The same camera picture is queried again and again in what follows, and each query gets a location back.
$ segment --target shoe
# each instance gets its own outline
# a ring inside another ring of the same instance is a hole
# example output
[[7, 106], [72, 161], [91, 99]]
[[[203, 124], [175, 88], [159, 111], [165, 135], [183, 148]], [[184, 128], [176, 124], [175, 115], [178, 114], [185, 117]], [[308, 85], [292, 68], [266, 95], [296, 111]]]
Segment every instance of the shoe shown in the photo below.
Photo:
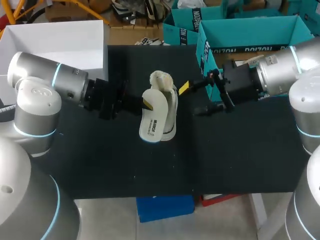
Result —
[[148, 143], [162, 140], [168, 115], [168, 104], [164, 94], [157, 89], [147, 89], [142, 94], [153, 110], [142, 109], [139, 136]]
[[177, 88], [174, 85], [174, 80], [170, 74], [163, 71], [154, 71], [150, 75], [151, 89], [159, 90], [166, 98], [168, 105], [168, 113], [166, 116], [165, 126], [161, 141], [169, 141], [177, 131], [177, 109], [178, 109], [178, 94]]

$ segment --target cable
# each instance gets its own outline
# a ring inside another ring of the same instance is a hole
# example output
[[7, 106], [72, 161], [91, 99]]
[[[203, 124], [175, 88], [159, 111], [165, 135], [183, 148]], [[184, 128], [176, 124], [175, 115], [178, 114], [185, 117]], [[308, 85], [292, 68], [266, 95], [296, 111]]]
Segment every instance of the cable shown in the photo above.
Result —
[[27, 24], [33, 24], [34, 21], [40, 17], [42, 14], [44, 14], [46, 12], [46, 8], [42, 8], [40, 9], [39, 11], [35, 12], [31, 17], [30, 19], [26, 22]]
[[4, 108], [0, 108], [0, 114], [7, 112], [7, 111], [10, 111], [10, 110], [13, 110], [15, 108], [16, 108], [15, 104], [13, 104], [11, 106], [4, 107]]

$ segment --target black mat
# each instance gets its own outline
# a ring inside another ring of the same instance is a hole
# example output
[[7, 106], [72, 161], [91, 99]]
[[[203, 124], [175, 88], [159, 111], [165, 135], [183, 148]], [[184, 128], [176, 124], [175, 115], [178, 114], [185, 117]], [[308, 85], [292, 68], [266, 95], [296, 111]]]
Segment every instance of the black mat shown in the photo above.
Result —
[[[201, 77], [195, 47], [108, 48], [109, 77], [127, 75], [137, 95], [150, 87], [155, 70], [170, 73], [177, 86]], [[288, 99], [251, 102], [209, 118], [191, 115], [207, 101], [204, 90], [180, 98], [176, 136], [158, 144], [140, 139], [140, 117], [121, 113], [104, 121], [64, 104], [54, 144], [36, 162], [75, 199], [293, 191], [308, 155]]]

